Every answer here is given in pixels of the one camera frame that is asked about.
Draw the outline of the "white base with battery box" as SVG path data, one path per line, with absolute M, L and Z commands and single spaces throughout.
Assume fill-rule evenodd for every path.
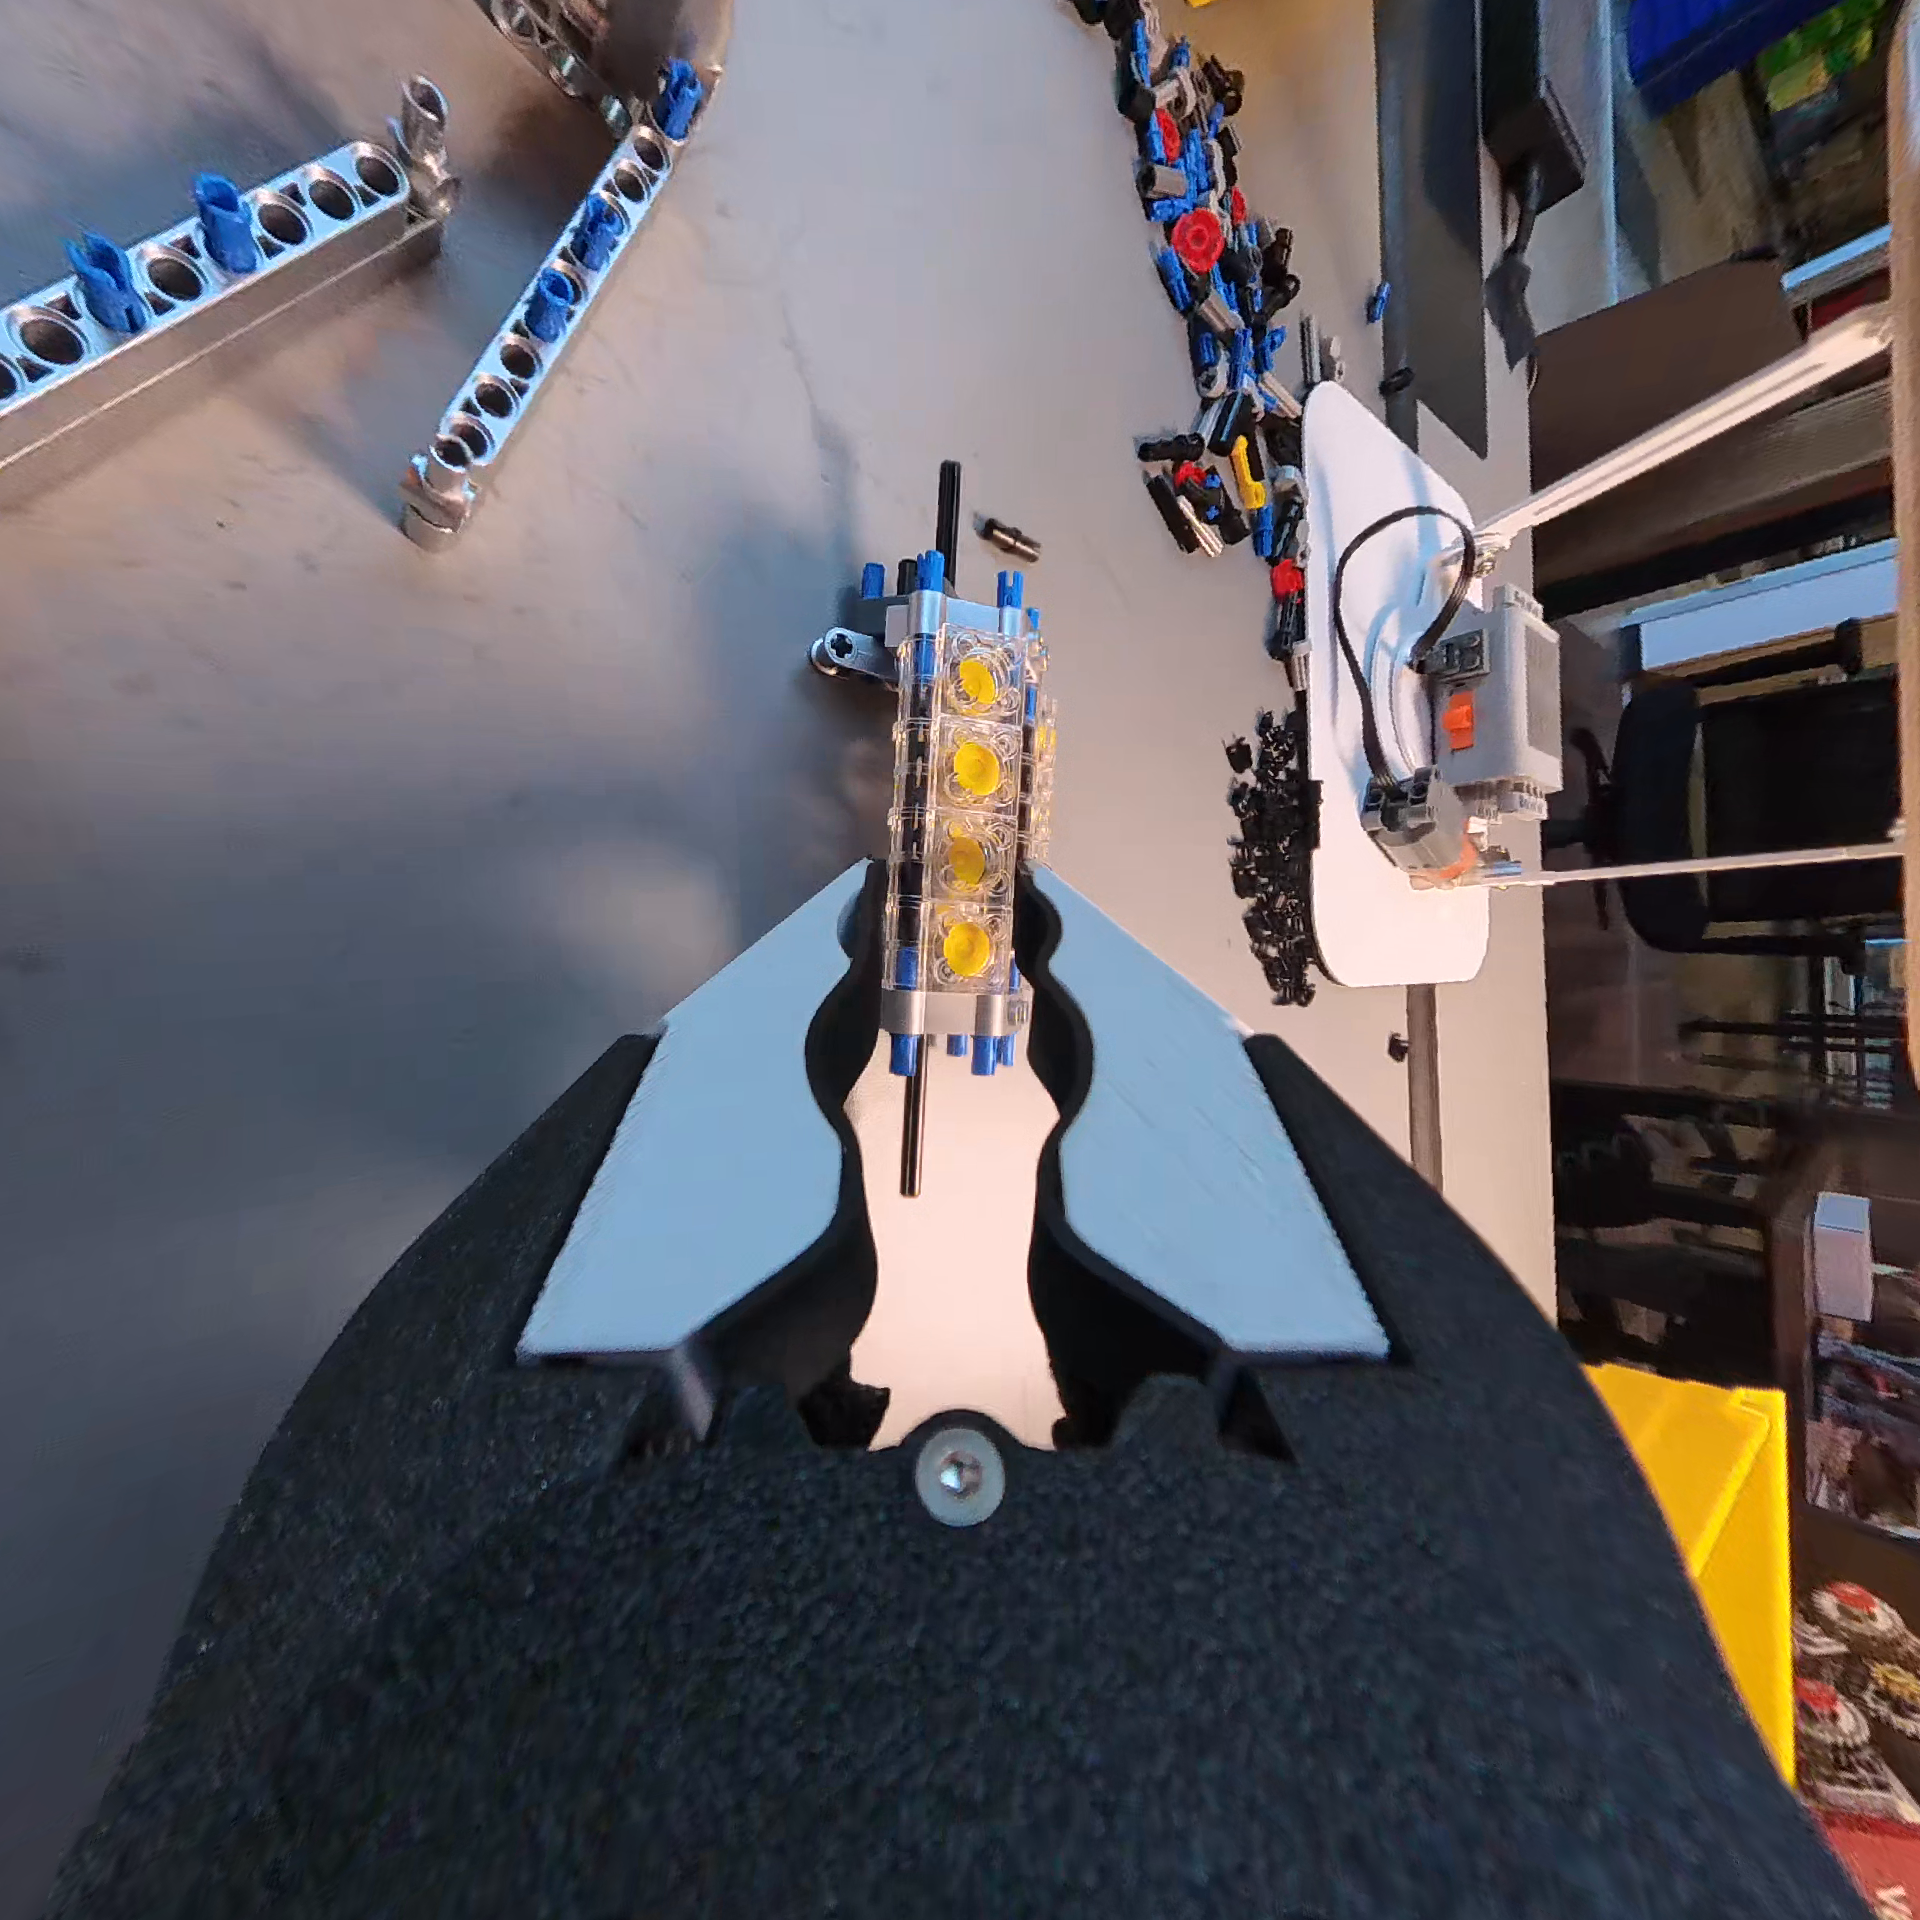
M 1450 986 L 1481 970 L 1487 891 L 1421 887 L 1362 826 L 1372 779 L 1361 718 L 1374 714 L 1397 778 L 1434 747 L 1423 683 L 1406 667 L 1458 575 L 1465 499 L 1347 389 L 1326 382 L 1303 407 L 1308 482 L 1308 778 L 1319 785 L 1313 937 L 1347 990 Z M 1365 707 L 1338 645 L 1340 609 L 1367 677 Z

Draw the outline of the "yellow plastic bin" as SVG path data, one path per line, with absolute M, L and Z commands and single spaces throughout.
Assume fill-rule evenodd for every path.
M 1794 1786 L 1786 1397 L 1615 1363 L 1586 1375 L 1663 1511 L 1759 1741 Z

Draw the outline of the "black office chair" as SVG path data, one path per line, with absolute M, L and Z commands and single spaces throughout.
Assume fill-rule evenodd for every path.
M 1900 816 L 1898 687 L 1803 683 L 1703 702 L 1646 683 L 1620 714 L 1610 861 L 1773 856 L 1879 845 Z M 1905 907 L 1898 858 L 1619 883 L 1628 926 L 1662 953 L 1751 953 L 1729 926 L 1883 925 Z

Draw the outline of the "grey desk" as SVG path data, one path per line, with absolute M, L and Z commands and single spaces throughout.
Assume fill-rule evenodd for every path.
M 1261 584 L 1182 566 L 1186 392 L 1062 6 L 739 6 L 709 127 L 494 497 L 423 443 L 609 145 L 474 6 L 4 6 L 4 297 L 199 170 L 446 90 L 438 264 L 4 514 L 4 1915 L 138 1733 L 225 1511 L 366 1291 L 612 1039 L 867 853 L 802 664 L 932 474 L 1042 543 L 1073 886 L 1278 1032 L 1553 1291 L 1542 913 L 1474 984 L 1281 1016 L 1219 747 Z M 1393 1063 L 1389 1034 L 1410 1056 Z

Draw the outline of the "small grey connector pin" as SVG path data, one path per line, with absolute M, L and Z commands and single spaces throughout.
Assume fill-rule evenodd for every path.
M 409 206 L 443 223 L 458 206 L 462 182 L 447 158 L 447 103 L 437 83 L 414 75 L 399 88 L 391 133 L 409 186 Z

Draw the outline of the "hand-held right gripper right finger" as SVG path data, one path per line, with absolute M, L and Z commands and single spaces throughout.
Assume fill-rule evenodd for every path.
M 1026 1056 L 1054 1107 L 1026 1291 L 1055 1449 L 1101 1449 L 1149 1379 L 1283 1454 L 1254 1377 L 1386 1365 L 1393 1339 L 1250 1034 L 1052 870 L 1023 879 Z

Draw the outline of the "black printed toy box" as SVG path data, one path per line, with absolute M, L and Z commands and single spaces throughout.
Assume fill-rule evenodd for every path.
M 1793 1613 L 1799 1793 L 1823 1815 L 1918 1826 L 1918 1640 L 1853 1579 L 1827 1579 Z

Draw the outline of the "pile of black toy pieces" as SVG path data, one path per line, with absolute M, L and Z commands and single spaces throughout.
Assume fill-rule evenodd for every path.
M 1322 787 L 1308 776 L 1308 727 L 1298 707 L 1259 712 L 1252 736 L 1226 743 L 1231 768 L 1231 889 L 1242 926 L 1278 1007 L 1306 1008 L 1319 968 L 1313 933 L 1313 853 Z

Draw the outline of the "pile of colourful toy pieces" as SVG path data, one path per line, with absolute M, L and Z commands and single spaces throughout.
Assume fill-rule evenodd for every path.
M 1111 103 L 1154 281 L 1182 325 L 1194 421 L 1135 442 L 1142 493 L 1194 558 L 1234 551 L 1268 587 L 1263 650 L 1298 699 L 1309 679 L 1306 382 L 1284 366 L 1303 283 L 1294 233 L 1244 193 L 1238 67 L 1170 32 L 1157 6 L 1070 3 L 1111 47 Z

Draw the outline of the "long grey beam panel assembly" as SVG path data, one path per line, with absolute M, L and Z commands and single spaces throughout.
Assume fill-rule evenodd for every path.
M 732 3 L 489 3 L 522 63 L 587 106 L 614 138 L 580 206 L 399 480 L 399 531 L 458 545 L 515 437 L 606 299 L 724 74 Z

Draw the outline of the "white metal stand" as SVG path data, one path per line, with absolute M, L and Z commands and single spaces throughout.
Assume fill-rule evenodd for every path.
M 1689 455 L 1693 448 L 1716 442 L 1767 411 L 1783 407 L 1788 401 L 1803 398 L 1814 386 L 1846 373 L 1850 369 L 1871 361 L 1881 352 L 1890 352 L 1889 299 L 1863 307 L 1852 315 L 1818 329 L 1788 358 L 1742 378 L 1723 392 L 1716 392 L 1703 402 L 1650 429 L 1595 463 L 1575 470 L 1553 488 L 1527 497 L 1521 505 L 1485 520 L 1471 531 L 1461 531 L 1451 547 L 1445 547 L 1441 558 L 1430 562 L 1434 575 L 1451 570 L 1450 587 L 1454 595 L 1445 605 L 1445 611 L 1455 613 L 1465 592 L 1523 534 L 1531 534 L 1570 514 L 1572 510 L 1586 507 L 1594 501 L 1619 493 L 1629 482 L 1642 480 L 1646 474 L 1655 474 L 1683 455 Z M 1531 872 L 1515 858 L 1508 858 L 1500 872 L 1485 873 L 1478 883 L 1423 894 L 1467 891 L 1481 887 L 1542 889 L 1572 881 L 1572 873 Z

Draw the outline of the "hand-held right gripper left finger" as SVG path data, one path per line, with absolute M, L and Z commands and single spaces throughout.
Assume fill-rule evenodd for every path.
M 851 1351 L 878 1255 L 847 1099 L 879 1039 L 879 907 L 859 861 L 661 1019 L 522 1367 L 651 1371 L 697 1441 L 775 1385 L 819 1446 L 874 1446 L 885 1387 Z

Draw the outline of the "grey motor block, orange part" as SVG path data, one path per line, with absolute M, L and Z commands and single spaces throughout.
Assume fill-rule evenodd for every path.
M 1564 787 L 1561 647 L 1507 584 L 1463 609 L 1426 661 L 1436 771 L 1478 815 L 1542 822 Z

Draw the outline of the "small grey motor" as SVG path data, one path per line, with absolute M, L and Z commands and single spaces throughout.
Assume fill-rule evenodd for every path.
M 1508 863 L 1500 819 L 1497 785 L 1451 785 L 1434 766 L 1413 776 L 1374 774 L 1361 799 L 1369 839 L 1420 891 L 1500 872 Z

